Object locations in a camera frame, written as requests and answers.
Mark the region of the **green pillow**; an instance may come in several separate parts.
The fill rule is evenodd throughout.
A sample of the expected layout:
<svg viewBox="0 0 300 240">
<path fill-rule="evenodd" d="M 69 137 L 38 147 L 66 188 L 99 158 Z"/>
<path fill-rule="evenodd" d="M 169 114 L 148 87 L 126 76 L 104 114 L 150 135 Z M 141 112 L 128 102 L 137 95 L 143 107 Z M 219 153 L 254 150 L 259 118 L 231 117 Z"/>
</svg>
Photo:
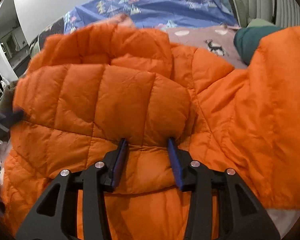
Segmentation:
<svg viewBox="0 0 300 240">
<path fill-rule="evenodd" d="M 264 19 L 261 19 L 261 18 L 252 19 L 250 21 L 250 23 L 247 25 L 248 28 L 251 28 L 251 27 L 265 27 L 265 26 L 275 26 L 275 25 L 273 23 L 271 23 L 269 21 L 266 21 Z"/>
</svg>

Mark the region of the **orange puffer jacket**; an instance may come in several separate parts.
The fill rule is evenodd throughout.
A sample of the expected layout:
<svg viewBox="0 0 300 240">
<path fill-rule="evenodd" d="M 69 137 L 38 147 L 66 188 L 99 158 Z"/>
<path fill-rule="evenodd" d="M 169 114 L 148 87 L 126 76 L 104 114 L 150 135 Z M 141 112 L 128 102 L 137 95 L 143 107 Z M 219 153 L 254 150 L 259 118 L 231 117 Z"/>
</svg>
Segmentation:
<svg viewBox="0 0 300 240">
<path fill-rule="evenodd" d="M 268 209 L 300 210 L 300 26 L 261 39 L 246 69 L 158 29 L 93 24 L 47 39 L 18 81 L 2 198 L 16 234 L 61 172 L 86 170 L 129 143 L 106 195 L 114 239 L 182 239 L 167 140 L 209 168 L 234 168 Z"/>
</svg>

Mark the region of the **green headboard cushion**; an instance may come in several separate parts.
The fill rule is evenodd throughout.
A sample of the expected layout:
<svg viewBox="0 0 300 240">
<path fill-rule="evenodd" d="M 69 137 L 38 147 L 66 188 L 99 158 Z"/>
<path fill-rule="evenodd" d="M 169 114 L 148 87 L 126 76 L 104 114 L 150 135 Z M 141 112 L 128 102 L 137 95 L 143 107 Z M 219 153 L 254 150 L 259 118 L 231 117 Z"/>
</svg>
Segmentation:
<svg viewBox="0 0 300 240">
<path fill-rule="evenodd" d="M 241 27 L 246 27 L 248 25 L 248 13 L 245 8 L 243 0 L 234 0 L 236 6 L 236 13 L 238 18 L 238 23 Z"/>
</svg>

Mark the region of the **olive brown fleece garment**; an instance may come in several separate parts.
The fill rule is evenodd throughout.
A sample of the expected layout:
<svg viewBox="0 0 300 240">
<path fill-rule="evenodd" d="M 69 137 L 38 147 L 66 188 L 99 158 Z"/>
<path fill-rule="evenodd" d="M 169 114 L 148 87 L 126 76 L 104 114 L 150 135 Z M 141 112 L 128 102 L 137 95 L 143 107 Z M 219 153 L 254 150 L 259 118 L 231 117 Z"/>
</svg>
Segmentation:
<svg viewBox="0 0 300 240">
<path fill-rule="evenodd" d="M 13 98 L 17 84 L 18 80 L 12 81 L 5 86 L 0 100 L 0 116 L 8 116 L 13 112 Z"/>
</svg>

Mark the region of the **mauve deer print bedsheet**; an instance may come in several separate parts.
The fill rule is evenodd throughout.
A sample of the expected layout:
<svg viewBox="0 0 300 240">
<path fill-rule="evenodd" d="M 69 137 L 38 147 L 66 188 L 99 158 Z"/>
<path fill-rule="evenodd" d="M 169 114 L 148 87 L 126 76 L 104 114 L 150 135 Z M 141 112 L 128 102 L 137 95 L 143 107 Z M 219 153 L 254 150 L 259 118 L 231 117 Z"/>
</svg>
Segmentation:
<svg viewBox="0 0 300 240">
<path fill-rule="evenodd" d="M 231 63 L 236 69 L 245 69 L 247 65 L 234 45 L 237 30 L 227 25 L 215 25 L 206 28 L 169 28 L 166 32 L 171 42 L 205 48 Z"/>
</svg>

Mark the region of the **grey pleated curtain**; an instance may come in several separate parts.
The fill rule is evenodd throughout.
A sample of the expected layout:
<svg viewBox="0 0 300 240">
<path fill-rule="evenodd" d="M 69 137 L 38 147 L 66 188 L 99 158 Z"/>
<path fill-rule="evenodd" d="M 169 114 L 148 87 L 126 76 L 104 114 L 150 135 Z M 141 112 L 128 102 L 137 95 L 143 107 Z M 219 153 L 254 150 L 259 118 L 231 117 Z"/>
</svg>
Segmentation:
<svg viewBox="0 0 300 240">
<path fill-rule="evenodd" d="M 300 6 L 296 0 L 242 0 L 248 22 L 263 19 L 279 27 L 300 25 Z"/>
</svg>

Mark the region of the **dark floral pillow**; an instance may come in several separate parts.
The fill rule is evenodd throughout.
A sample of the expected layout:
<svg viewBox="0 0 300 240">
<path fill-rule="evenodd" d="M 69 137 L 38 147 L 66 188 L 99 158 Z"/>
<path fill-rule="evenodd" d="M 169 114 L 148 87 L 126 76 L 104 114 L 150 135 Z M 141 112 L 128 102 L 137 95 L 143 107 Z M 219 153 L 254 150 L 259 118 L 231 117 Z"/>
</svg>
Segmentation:
<svg viewBox="0 0 300 240">
<path fill-rule="evenodd" d="M 41 33 L 39 33 L 30 43 L 30 58 L 32 59 L 36 54 L 43 49 L 45 40 L 55 34 L 64 33 L 64 19 L 61 17 L 51 25 L 46 27 Z"/>
</svg>

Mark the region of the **blue tree print sheet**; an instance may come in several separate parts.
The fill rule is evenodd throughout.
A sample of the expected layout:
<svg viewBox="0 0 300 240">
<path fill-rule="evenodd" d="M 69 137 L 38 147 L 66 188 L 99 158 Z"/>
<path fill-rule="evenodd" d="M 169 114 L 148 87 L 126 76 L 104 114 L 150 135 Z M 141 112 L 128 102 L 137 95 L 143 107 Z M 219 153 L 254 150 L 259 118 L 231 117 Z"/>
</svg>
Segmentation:
<svg viewBox="0 0 300 240">
<path fill-rule="evenodd" d="M 64 15 L 64 33 L 117 14 L 129 16 L 138 28 L 238 25 L 229 0 L 92 0 Z"/>
</svg>

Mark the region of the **folded dark green garment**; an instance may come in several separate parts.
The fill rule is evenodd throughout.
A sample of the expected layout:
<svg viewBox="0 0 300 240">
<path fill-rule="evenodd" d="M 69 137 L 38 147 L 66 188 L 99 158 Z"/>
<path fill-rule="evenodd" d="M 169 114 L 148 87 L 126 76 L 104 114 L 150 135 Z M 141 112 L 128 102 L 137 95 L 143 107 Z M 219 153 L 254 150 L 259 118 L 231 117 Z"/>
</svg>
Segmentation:
<svg viewBox="0 0 300 240">
<path fill-rule="evenodd" d="M 246 27 L 237 31 L 234 36 L 234 46 L 241 60 L 248 66 L 258 48 L 260 40 L 274 32 L 282 30 L 281 27 L 266 25 L 259 27 Z"/>
</svg>

